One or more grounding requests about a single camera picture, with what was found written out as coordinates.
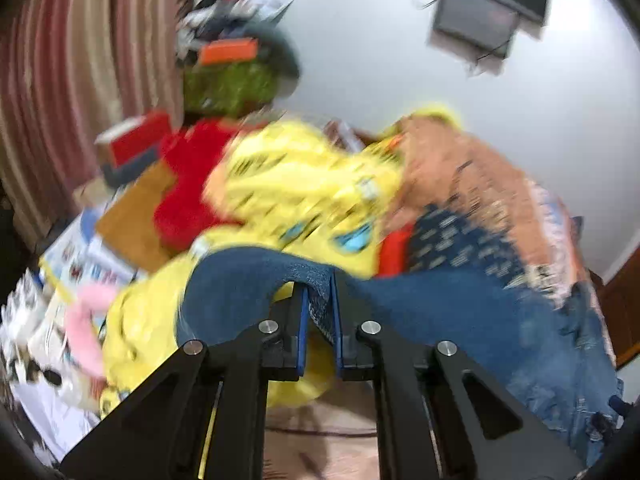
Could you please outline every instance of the white wall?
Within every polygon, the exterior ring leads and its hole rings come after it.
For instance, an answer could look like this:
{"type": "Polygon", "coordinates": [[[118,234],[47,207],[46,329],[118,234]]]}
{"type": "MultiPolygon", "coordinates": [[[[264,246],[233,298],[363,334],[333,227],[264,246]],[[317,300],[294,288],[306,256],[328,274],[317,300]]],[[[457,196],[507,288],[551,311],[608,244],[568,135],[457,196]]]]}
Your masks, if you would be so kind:
{"type": "Polygon", "coordinates": [[[640,229],[640,51],[608,0],[551,0],[540,40],[524,31],[499,74],[427,44],[436,7],[412,0],[295,0],[282,26],[303,77],[284,105],[377,131],[449,104],[584,215],[588,265],[604,274],[640,229]]]}
{"type": "Polygon", "coordinates": [[[620,368],[618,377],[625,381],[623,399],[626,402],[636,402],[640,396],[640,357],[620,368]]]}

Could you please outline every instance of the blue patterned cloth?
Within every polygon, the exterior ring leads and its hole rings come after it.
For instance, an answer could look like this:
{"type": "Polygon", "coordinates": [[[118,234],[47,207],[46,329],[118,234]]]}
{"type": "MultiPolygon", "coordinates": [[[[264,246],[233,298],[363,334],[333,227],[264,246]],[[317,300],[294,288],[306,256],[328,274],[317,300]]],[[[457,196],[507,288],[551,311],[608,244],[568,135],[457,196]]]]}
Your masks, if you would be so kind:
{"type": "Polygon", "coordinates": [[[407,247],[408,269],[473,267],[502,286],[527,283],[520,257],[504,234],[471,225],[466,216],[428,205],[407,247]]]}
{"type": "MultiPolygon", "coordinates": [[[[176,322],[178,345],[192,338],[218,344],[268,316],[286,282],[310,288],[310,316],[329,336],[331,266],[263,248],[206,256],[187,284],[176,322]]],[[[437,266],[394,278],[348,278],[369,301],[376,321],[405,338],[432,345],[456,342],[520,402],[591,464],[600,436],[591,413],[614,418],[607,400],[618,393],[602,327],[577,286],[562,309],[525,286],[505,288],[476,266],[437,266]]]]}

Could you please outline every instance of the floor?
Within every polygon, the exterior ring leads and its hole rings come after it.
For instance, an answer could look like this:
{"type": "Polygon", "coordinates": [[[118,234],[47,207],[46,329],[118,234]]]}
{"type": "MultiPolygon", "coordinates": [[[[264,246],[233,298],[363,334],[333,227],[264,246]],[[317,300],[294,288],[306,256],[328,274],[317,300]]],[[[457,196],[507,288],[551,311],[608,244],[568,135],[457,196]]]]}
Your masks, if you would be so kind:
{"type": "Polygon", "coordinates": [[[626,402],[635,402],[640,396],[640,355],[620,368],[618,377],[625,381],[623,398],[626,402]]]}

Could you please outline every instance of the metal screw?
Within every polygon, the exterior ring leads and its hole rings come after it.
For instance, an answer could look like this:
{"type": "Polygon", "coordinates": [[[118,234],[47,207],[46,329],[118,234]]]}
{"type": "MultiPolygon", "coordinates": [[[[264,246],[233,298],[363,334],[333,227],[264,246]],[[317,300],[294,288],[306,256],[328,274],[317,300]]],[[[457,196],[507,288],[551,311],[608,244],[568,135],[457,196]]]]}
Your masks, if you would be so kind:
{"type": "Polygon", "coordinates": [[[197,339],[192,339],[184,344],[182,350],[187,355],[198,355],[202,352],[202,343],[197,339]]]}
{"type": "Polygon", "coordinates": [[[273,319],[265,319],[260,322],[258,329],[260,329],[260,332],[263,334],[273,334],[278,329],[278,323],[273,319]]]}
{"type": "Polygon", "coordinates": [[[446,356],[452,356],[458,351],[458,347],[453,341],[440,341],[437,348],[438,352],[446,356]]]}
{"type": "Polygon", "coordinates": [[[380,323],[378,323],[377,321],[365,321],[360,325],[360,328],[365,334],[371,335],[377,334],[382,330],[380,323]]]}

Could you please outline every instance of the pink stuffed toy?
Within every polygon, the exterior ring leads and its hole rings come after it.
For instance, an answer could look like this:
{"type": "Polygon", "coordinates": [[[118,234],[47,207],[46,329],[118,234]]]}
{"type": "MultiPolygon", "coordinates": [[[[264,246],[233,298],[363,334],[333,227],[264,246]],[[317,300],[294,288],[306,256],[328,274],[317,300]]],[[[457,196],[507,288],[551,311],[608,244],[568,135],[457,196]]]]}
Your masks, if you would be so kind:
{"type": "Polygon", "coordinates": [[[117,295],[118,289],[113,285],[85,285],[78,292],[78,301],[65,312],[65,331],[71,356],[82,370],[96,378],[104,378],[104,364],[92,314],[106,314],[117,295]]]}

